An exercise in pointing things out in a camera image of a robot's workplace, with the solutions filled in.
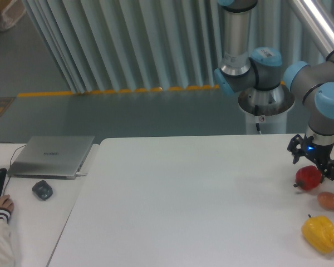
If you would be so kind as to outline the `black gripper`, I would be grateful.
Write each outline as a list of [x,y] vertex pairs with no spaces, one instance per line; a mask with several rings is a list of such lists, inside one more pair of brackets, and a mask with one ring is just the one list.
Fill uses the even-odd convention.
[[329,145],[319,145],[314,142],[314,137],[307,135],[304,139],[296,134],[293,136],[287,146],[293,156],[293,164],[299,161],[300,157],[306,157],[312,161],[322,173],[322,181],[329,179],[334,180],[334,159],[330,158],[334,143]]

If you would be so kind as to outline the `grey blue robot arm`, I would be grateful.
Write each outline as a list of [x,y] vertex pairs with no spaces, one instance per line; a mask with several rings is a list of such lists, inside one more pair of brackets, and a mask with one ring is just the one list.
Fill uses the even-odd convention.
[[239,106],[255,116],[287,112],[299,99],[311,114],[306,133],[287,147],[293,162],[305,157],[322,175],[334,180],[334,20],[320,1],[289,1],[308,29],[324,63],[299,61],[281,71],[281,54],[269,47],[248,53],[251,12],[256,1],[219,1],[224,14],[224,56],[214,71],[226,94],[239,93]]

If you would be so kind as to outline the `white sleeved forearm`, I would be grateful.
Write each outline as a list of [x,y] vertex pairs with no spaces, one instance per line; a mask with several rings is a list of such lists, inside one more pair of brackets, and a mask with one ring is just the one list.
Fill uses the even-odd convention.
[[0,208],[0,266],[15,266],[15,258],[11,244],[9,219],[11,213]]

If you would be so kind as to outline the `person's hand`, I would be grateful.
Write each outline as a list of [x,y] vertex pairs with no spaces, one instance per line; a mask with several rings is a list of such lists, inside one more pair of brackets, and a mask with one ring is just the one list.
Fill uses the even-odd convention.
[[3,195],[0,197],[0,210],[6,210],[10,214],[14,210],[14,203],[10,195]]

